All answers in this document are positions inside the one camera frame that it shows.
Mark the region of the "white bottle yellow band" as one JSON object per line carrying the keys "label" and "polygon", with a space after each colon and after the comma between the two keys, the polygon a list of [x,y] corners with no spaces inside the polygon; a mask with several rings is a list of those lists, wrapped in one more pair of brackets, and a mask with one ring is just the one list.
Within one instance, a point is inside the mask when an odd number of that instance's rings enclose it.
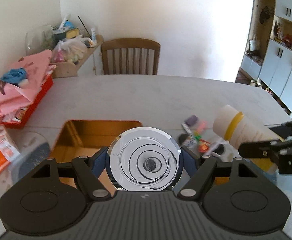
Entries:
{"label": "white bottle yellow band", "polygon": [[258,121],[252,121],[230,105],[217,111],[213,131],[232,146],[232,156],[239,157],[239,146],[243,142],[283,140]]}

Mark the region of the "white sunglasses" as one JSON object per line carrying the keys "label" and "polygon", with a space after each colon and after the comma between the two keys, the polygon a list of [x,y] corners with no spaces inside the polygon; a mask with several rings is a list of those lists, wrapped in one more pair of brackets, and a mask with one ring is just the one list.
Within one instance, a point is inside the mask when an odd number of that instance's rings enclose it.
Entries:
{"label": "white sunglasses", "polygon": [[223,162],[231,162],[233,158],[239,157],[238,151],[228,141],[219,138],[211,144],[205,155],[218,158]]}

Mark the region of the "silver nail clipper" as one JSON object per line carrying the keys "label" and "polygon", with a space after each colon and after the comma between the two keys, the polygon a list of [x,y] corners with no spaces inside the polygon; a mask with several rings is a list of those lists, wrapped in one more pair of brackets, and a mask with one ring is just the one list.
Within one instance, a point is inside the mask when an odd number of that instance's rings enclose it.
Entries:
{"label": "silver nail clipper", "polygon": [[193,132],[191,131],[190,127],[186,123],[182,123],[181,126],[183,127],[184,131],[189,135],[193,136]]}

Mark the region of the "red snack packet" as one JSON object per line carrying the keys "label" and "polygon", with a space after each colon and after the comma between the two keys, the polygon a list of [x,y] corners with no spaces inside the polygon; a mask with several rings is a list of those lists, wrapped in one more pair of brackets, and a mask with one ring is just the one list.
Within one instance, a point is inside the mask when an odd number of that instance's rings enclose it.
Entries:
{"label": "red snack packet", "polygon": [[200,154],[205,154],[209,150],[210,147],[211,147],[211,144],[208,141],[201,140],[199,141],[199,144],[198,144],[198,152]]}

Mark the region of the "red gold-lined tin box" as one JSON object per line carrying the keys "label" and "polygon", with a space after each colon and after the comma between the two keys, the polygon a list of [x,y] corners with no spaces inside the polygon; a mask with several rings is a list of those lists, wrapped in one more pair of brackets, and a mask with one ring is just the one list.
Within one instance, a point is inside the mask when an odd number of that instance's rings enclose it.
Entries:
{"label": "red gold-lined tin box", "polygon": [[70,163],[75,157],[91,157],[102,147],[108,147],[121,133],[141,127],[139,121],[118,120],[69,120],[50,153],[58,163]]}

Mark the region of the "pink yellow highlighter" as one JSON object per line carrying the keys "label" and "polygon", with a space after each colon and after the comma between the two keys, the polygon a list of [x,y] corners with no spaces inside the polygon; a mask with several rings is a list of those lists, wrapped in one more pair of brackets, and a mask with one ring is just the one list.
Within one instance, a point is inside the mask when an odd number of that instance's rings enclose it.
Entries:
{"label": "pink yellow highlighter", "polygon": [[205,129],[207,129],[207,122],[202,120],[199,121],[196,131],[202,133]]}

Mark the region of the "purple eraser block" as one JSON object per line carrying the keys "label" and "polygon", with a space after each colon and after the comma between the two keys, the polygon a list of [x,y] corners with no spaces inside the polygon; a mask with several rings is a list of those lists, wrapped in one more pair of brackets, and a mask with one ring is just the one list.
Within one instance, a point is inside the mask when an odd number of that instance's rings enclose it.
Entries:
{"label": "purple eraser block", "polygon": [[185,124],[189,127],[193,127],[198,122],[198,117],[196,115],[192,115],[185,120]]}

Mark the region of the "wooden side shelf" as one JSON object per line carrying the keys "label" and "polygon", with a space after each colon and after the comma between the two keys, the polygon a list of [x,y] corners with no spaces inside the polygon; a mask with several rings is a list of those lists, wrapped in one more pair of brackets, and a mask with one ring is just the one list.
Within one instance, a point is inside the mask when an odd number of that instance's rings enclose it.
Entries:
{"label": "wooden side shelf", "polygon": [[103,43],[104,38],[102,35],[97,35],[97,45],[92,48],[87,48],[84,53],[79,52],[79,54],[75,55],[73,60],[68,60],[64,62],[54,62],[53,64],[57,66],[57,68],[53,72],[53,79],[65,78],[65,77],[74,77],[78,75],[79,69],[86,63],[86,61],[93,55],[93,53],[100,47]]}

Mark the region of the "brown wooden chair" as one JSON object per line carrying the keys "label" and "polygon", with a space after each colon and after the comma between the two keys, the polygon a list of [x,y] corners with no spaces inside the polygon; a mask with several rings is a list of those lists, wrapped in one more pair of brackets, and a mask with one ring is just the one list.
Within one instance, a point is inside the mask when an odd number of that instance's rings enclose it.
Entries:
{"label": "brown wooden chair", "polygon": [[157,75],[161,45],[145,38],[117,38],[102,43],[103,74]]}

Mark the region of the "clear plastic bag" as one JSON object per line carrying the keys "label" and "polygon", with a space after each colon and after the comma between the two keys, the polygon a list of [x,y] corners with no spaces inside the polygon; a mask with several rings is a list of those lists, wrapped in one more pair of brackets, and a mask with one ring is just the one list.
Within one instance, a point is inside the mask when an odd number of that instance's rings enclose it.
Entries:
{"label": "clear plastic bag", "polygon": [[76,36],[71,39],[64,39],[57,43],[52,53],[52,62],[64,62],[68,60],[77,61],[74,59],[79,52],[84,53],[87,49],[86,45],[81,41],[82,36]]}

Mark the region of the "blue plush toy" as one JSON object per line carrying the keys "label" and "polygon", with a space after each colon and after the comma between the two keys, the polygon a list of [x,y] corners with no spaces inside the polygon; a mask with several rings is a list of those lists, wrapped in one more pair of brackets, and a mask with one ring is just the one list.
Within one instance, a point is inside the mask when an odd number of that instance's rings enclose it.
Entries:
{"label": "blue plush toy", "polygon": [[19,88],[24,88],[29,84],[28,73],[24,68],[9,70],[0,78],[0,81],[12,84]]}

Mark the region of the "clear glass bowl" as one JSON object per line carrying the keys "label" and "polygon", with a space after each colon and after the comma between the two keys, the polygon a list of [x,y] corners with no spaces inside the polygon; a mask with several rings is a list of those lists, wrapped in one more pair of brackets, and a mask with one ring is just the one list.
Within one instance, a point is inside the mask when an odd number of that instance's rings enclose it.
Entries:
{"label": "clear glass bowl", "polygon": [[53,50],[54,44],[53,28],[49,24],[35,28],[25,36],[26,55],[37,54],[46,49]]}

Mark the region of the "white wall cabinet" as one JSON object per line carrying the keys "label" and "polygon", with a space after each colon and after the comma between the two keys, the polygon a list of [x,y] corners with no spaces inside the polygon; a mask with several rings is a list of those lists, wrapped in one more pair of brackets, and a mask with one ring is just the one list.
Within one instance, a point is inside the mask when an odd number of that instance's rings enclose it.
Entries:
{"label": "white wall cabinet", "polygon": [[275,96],[292,118],[292,0],[254,0],[239,70]]}

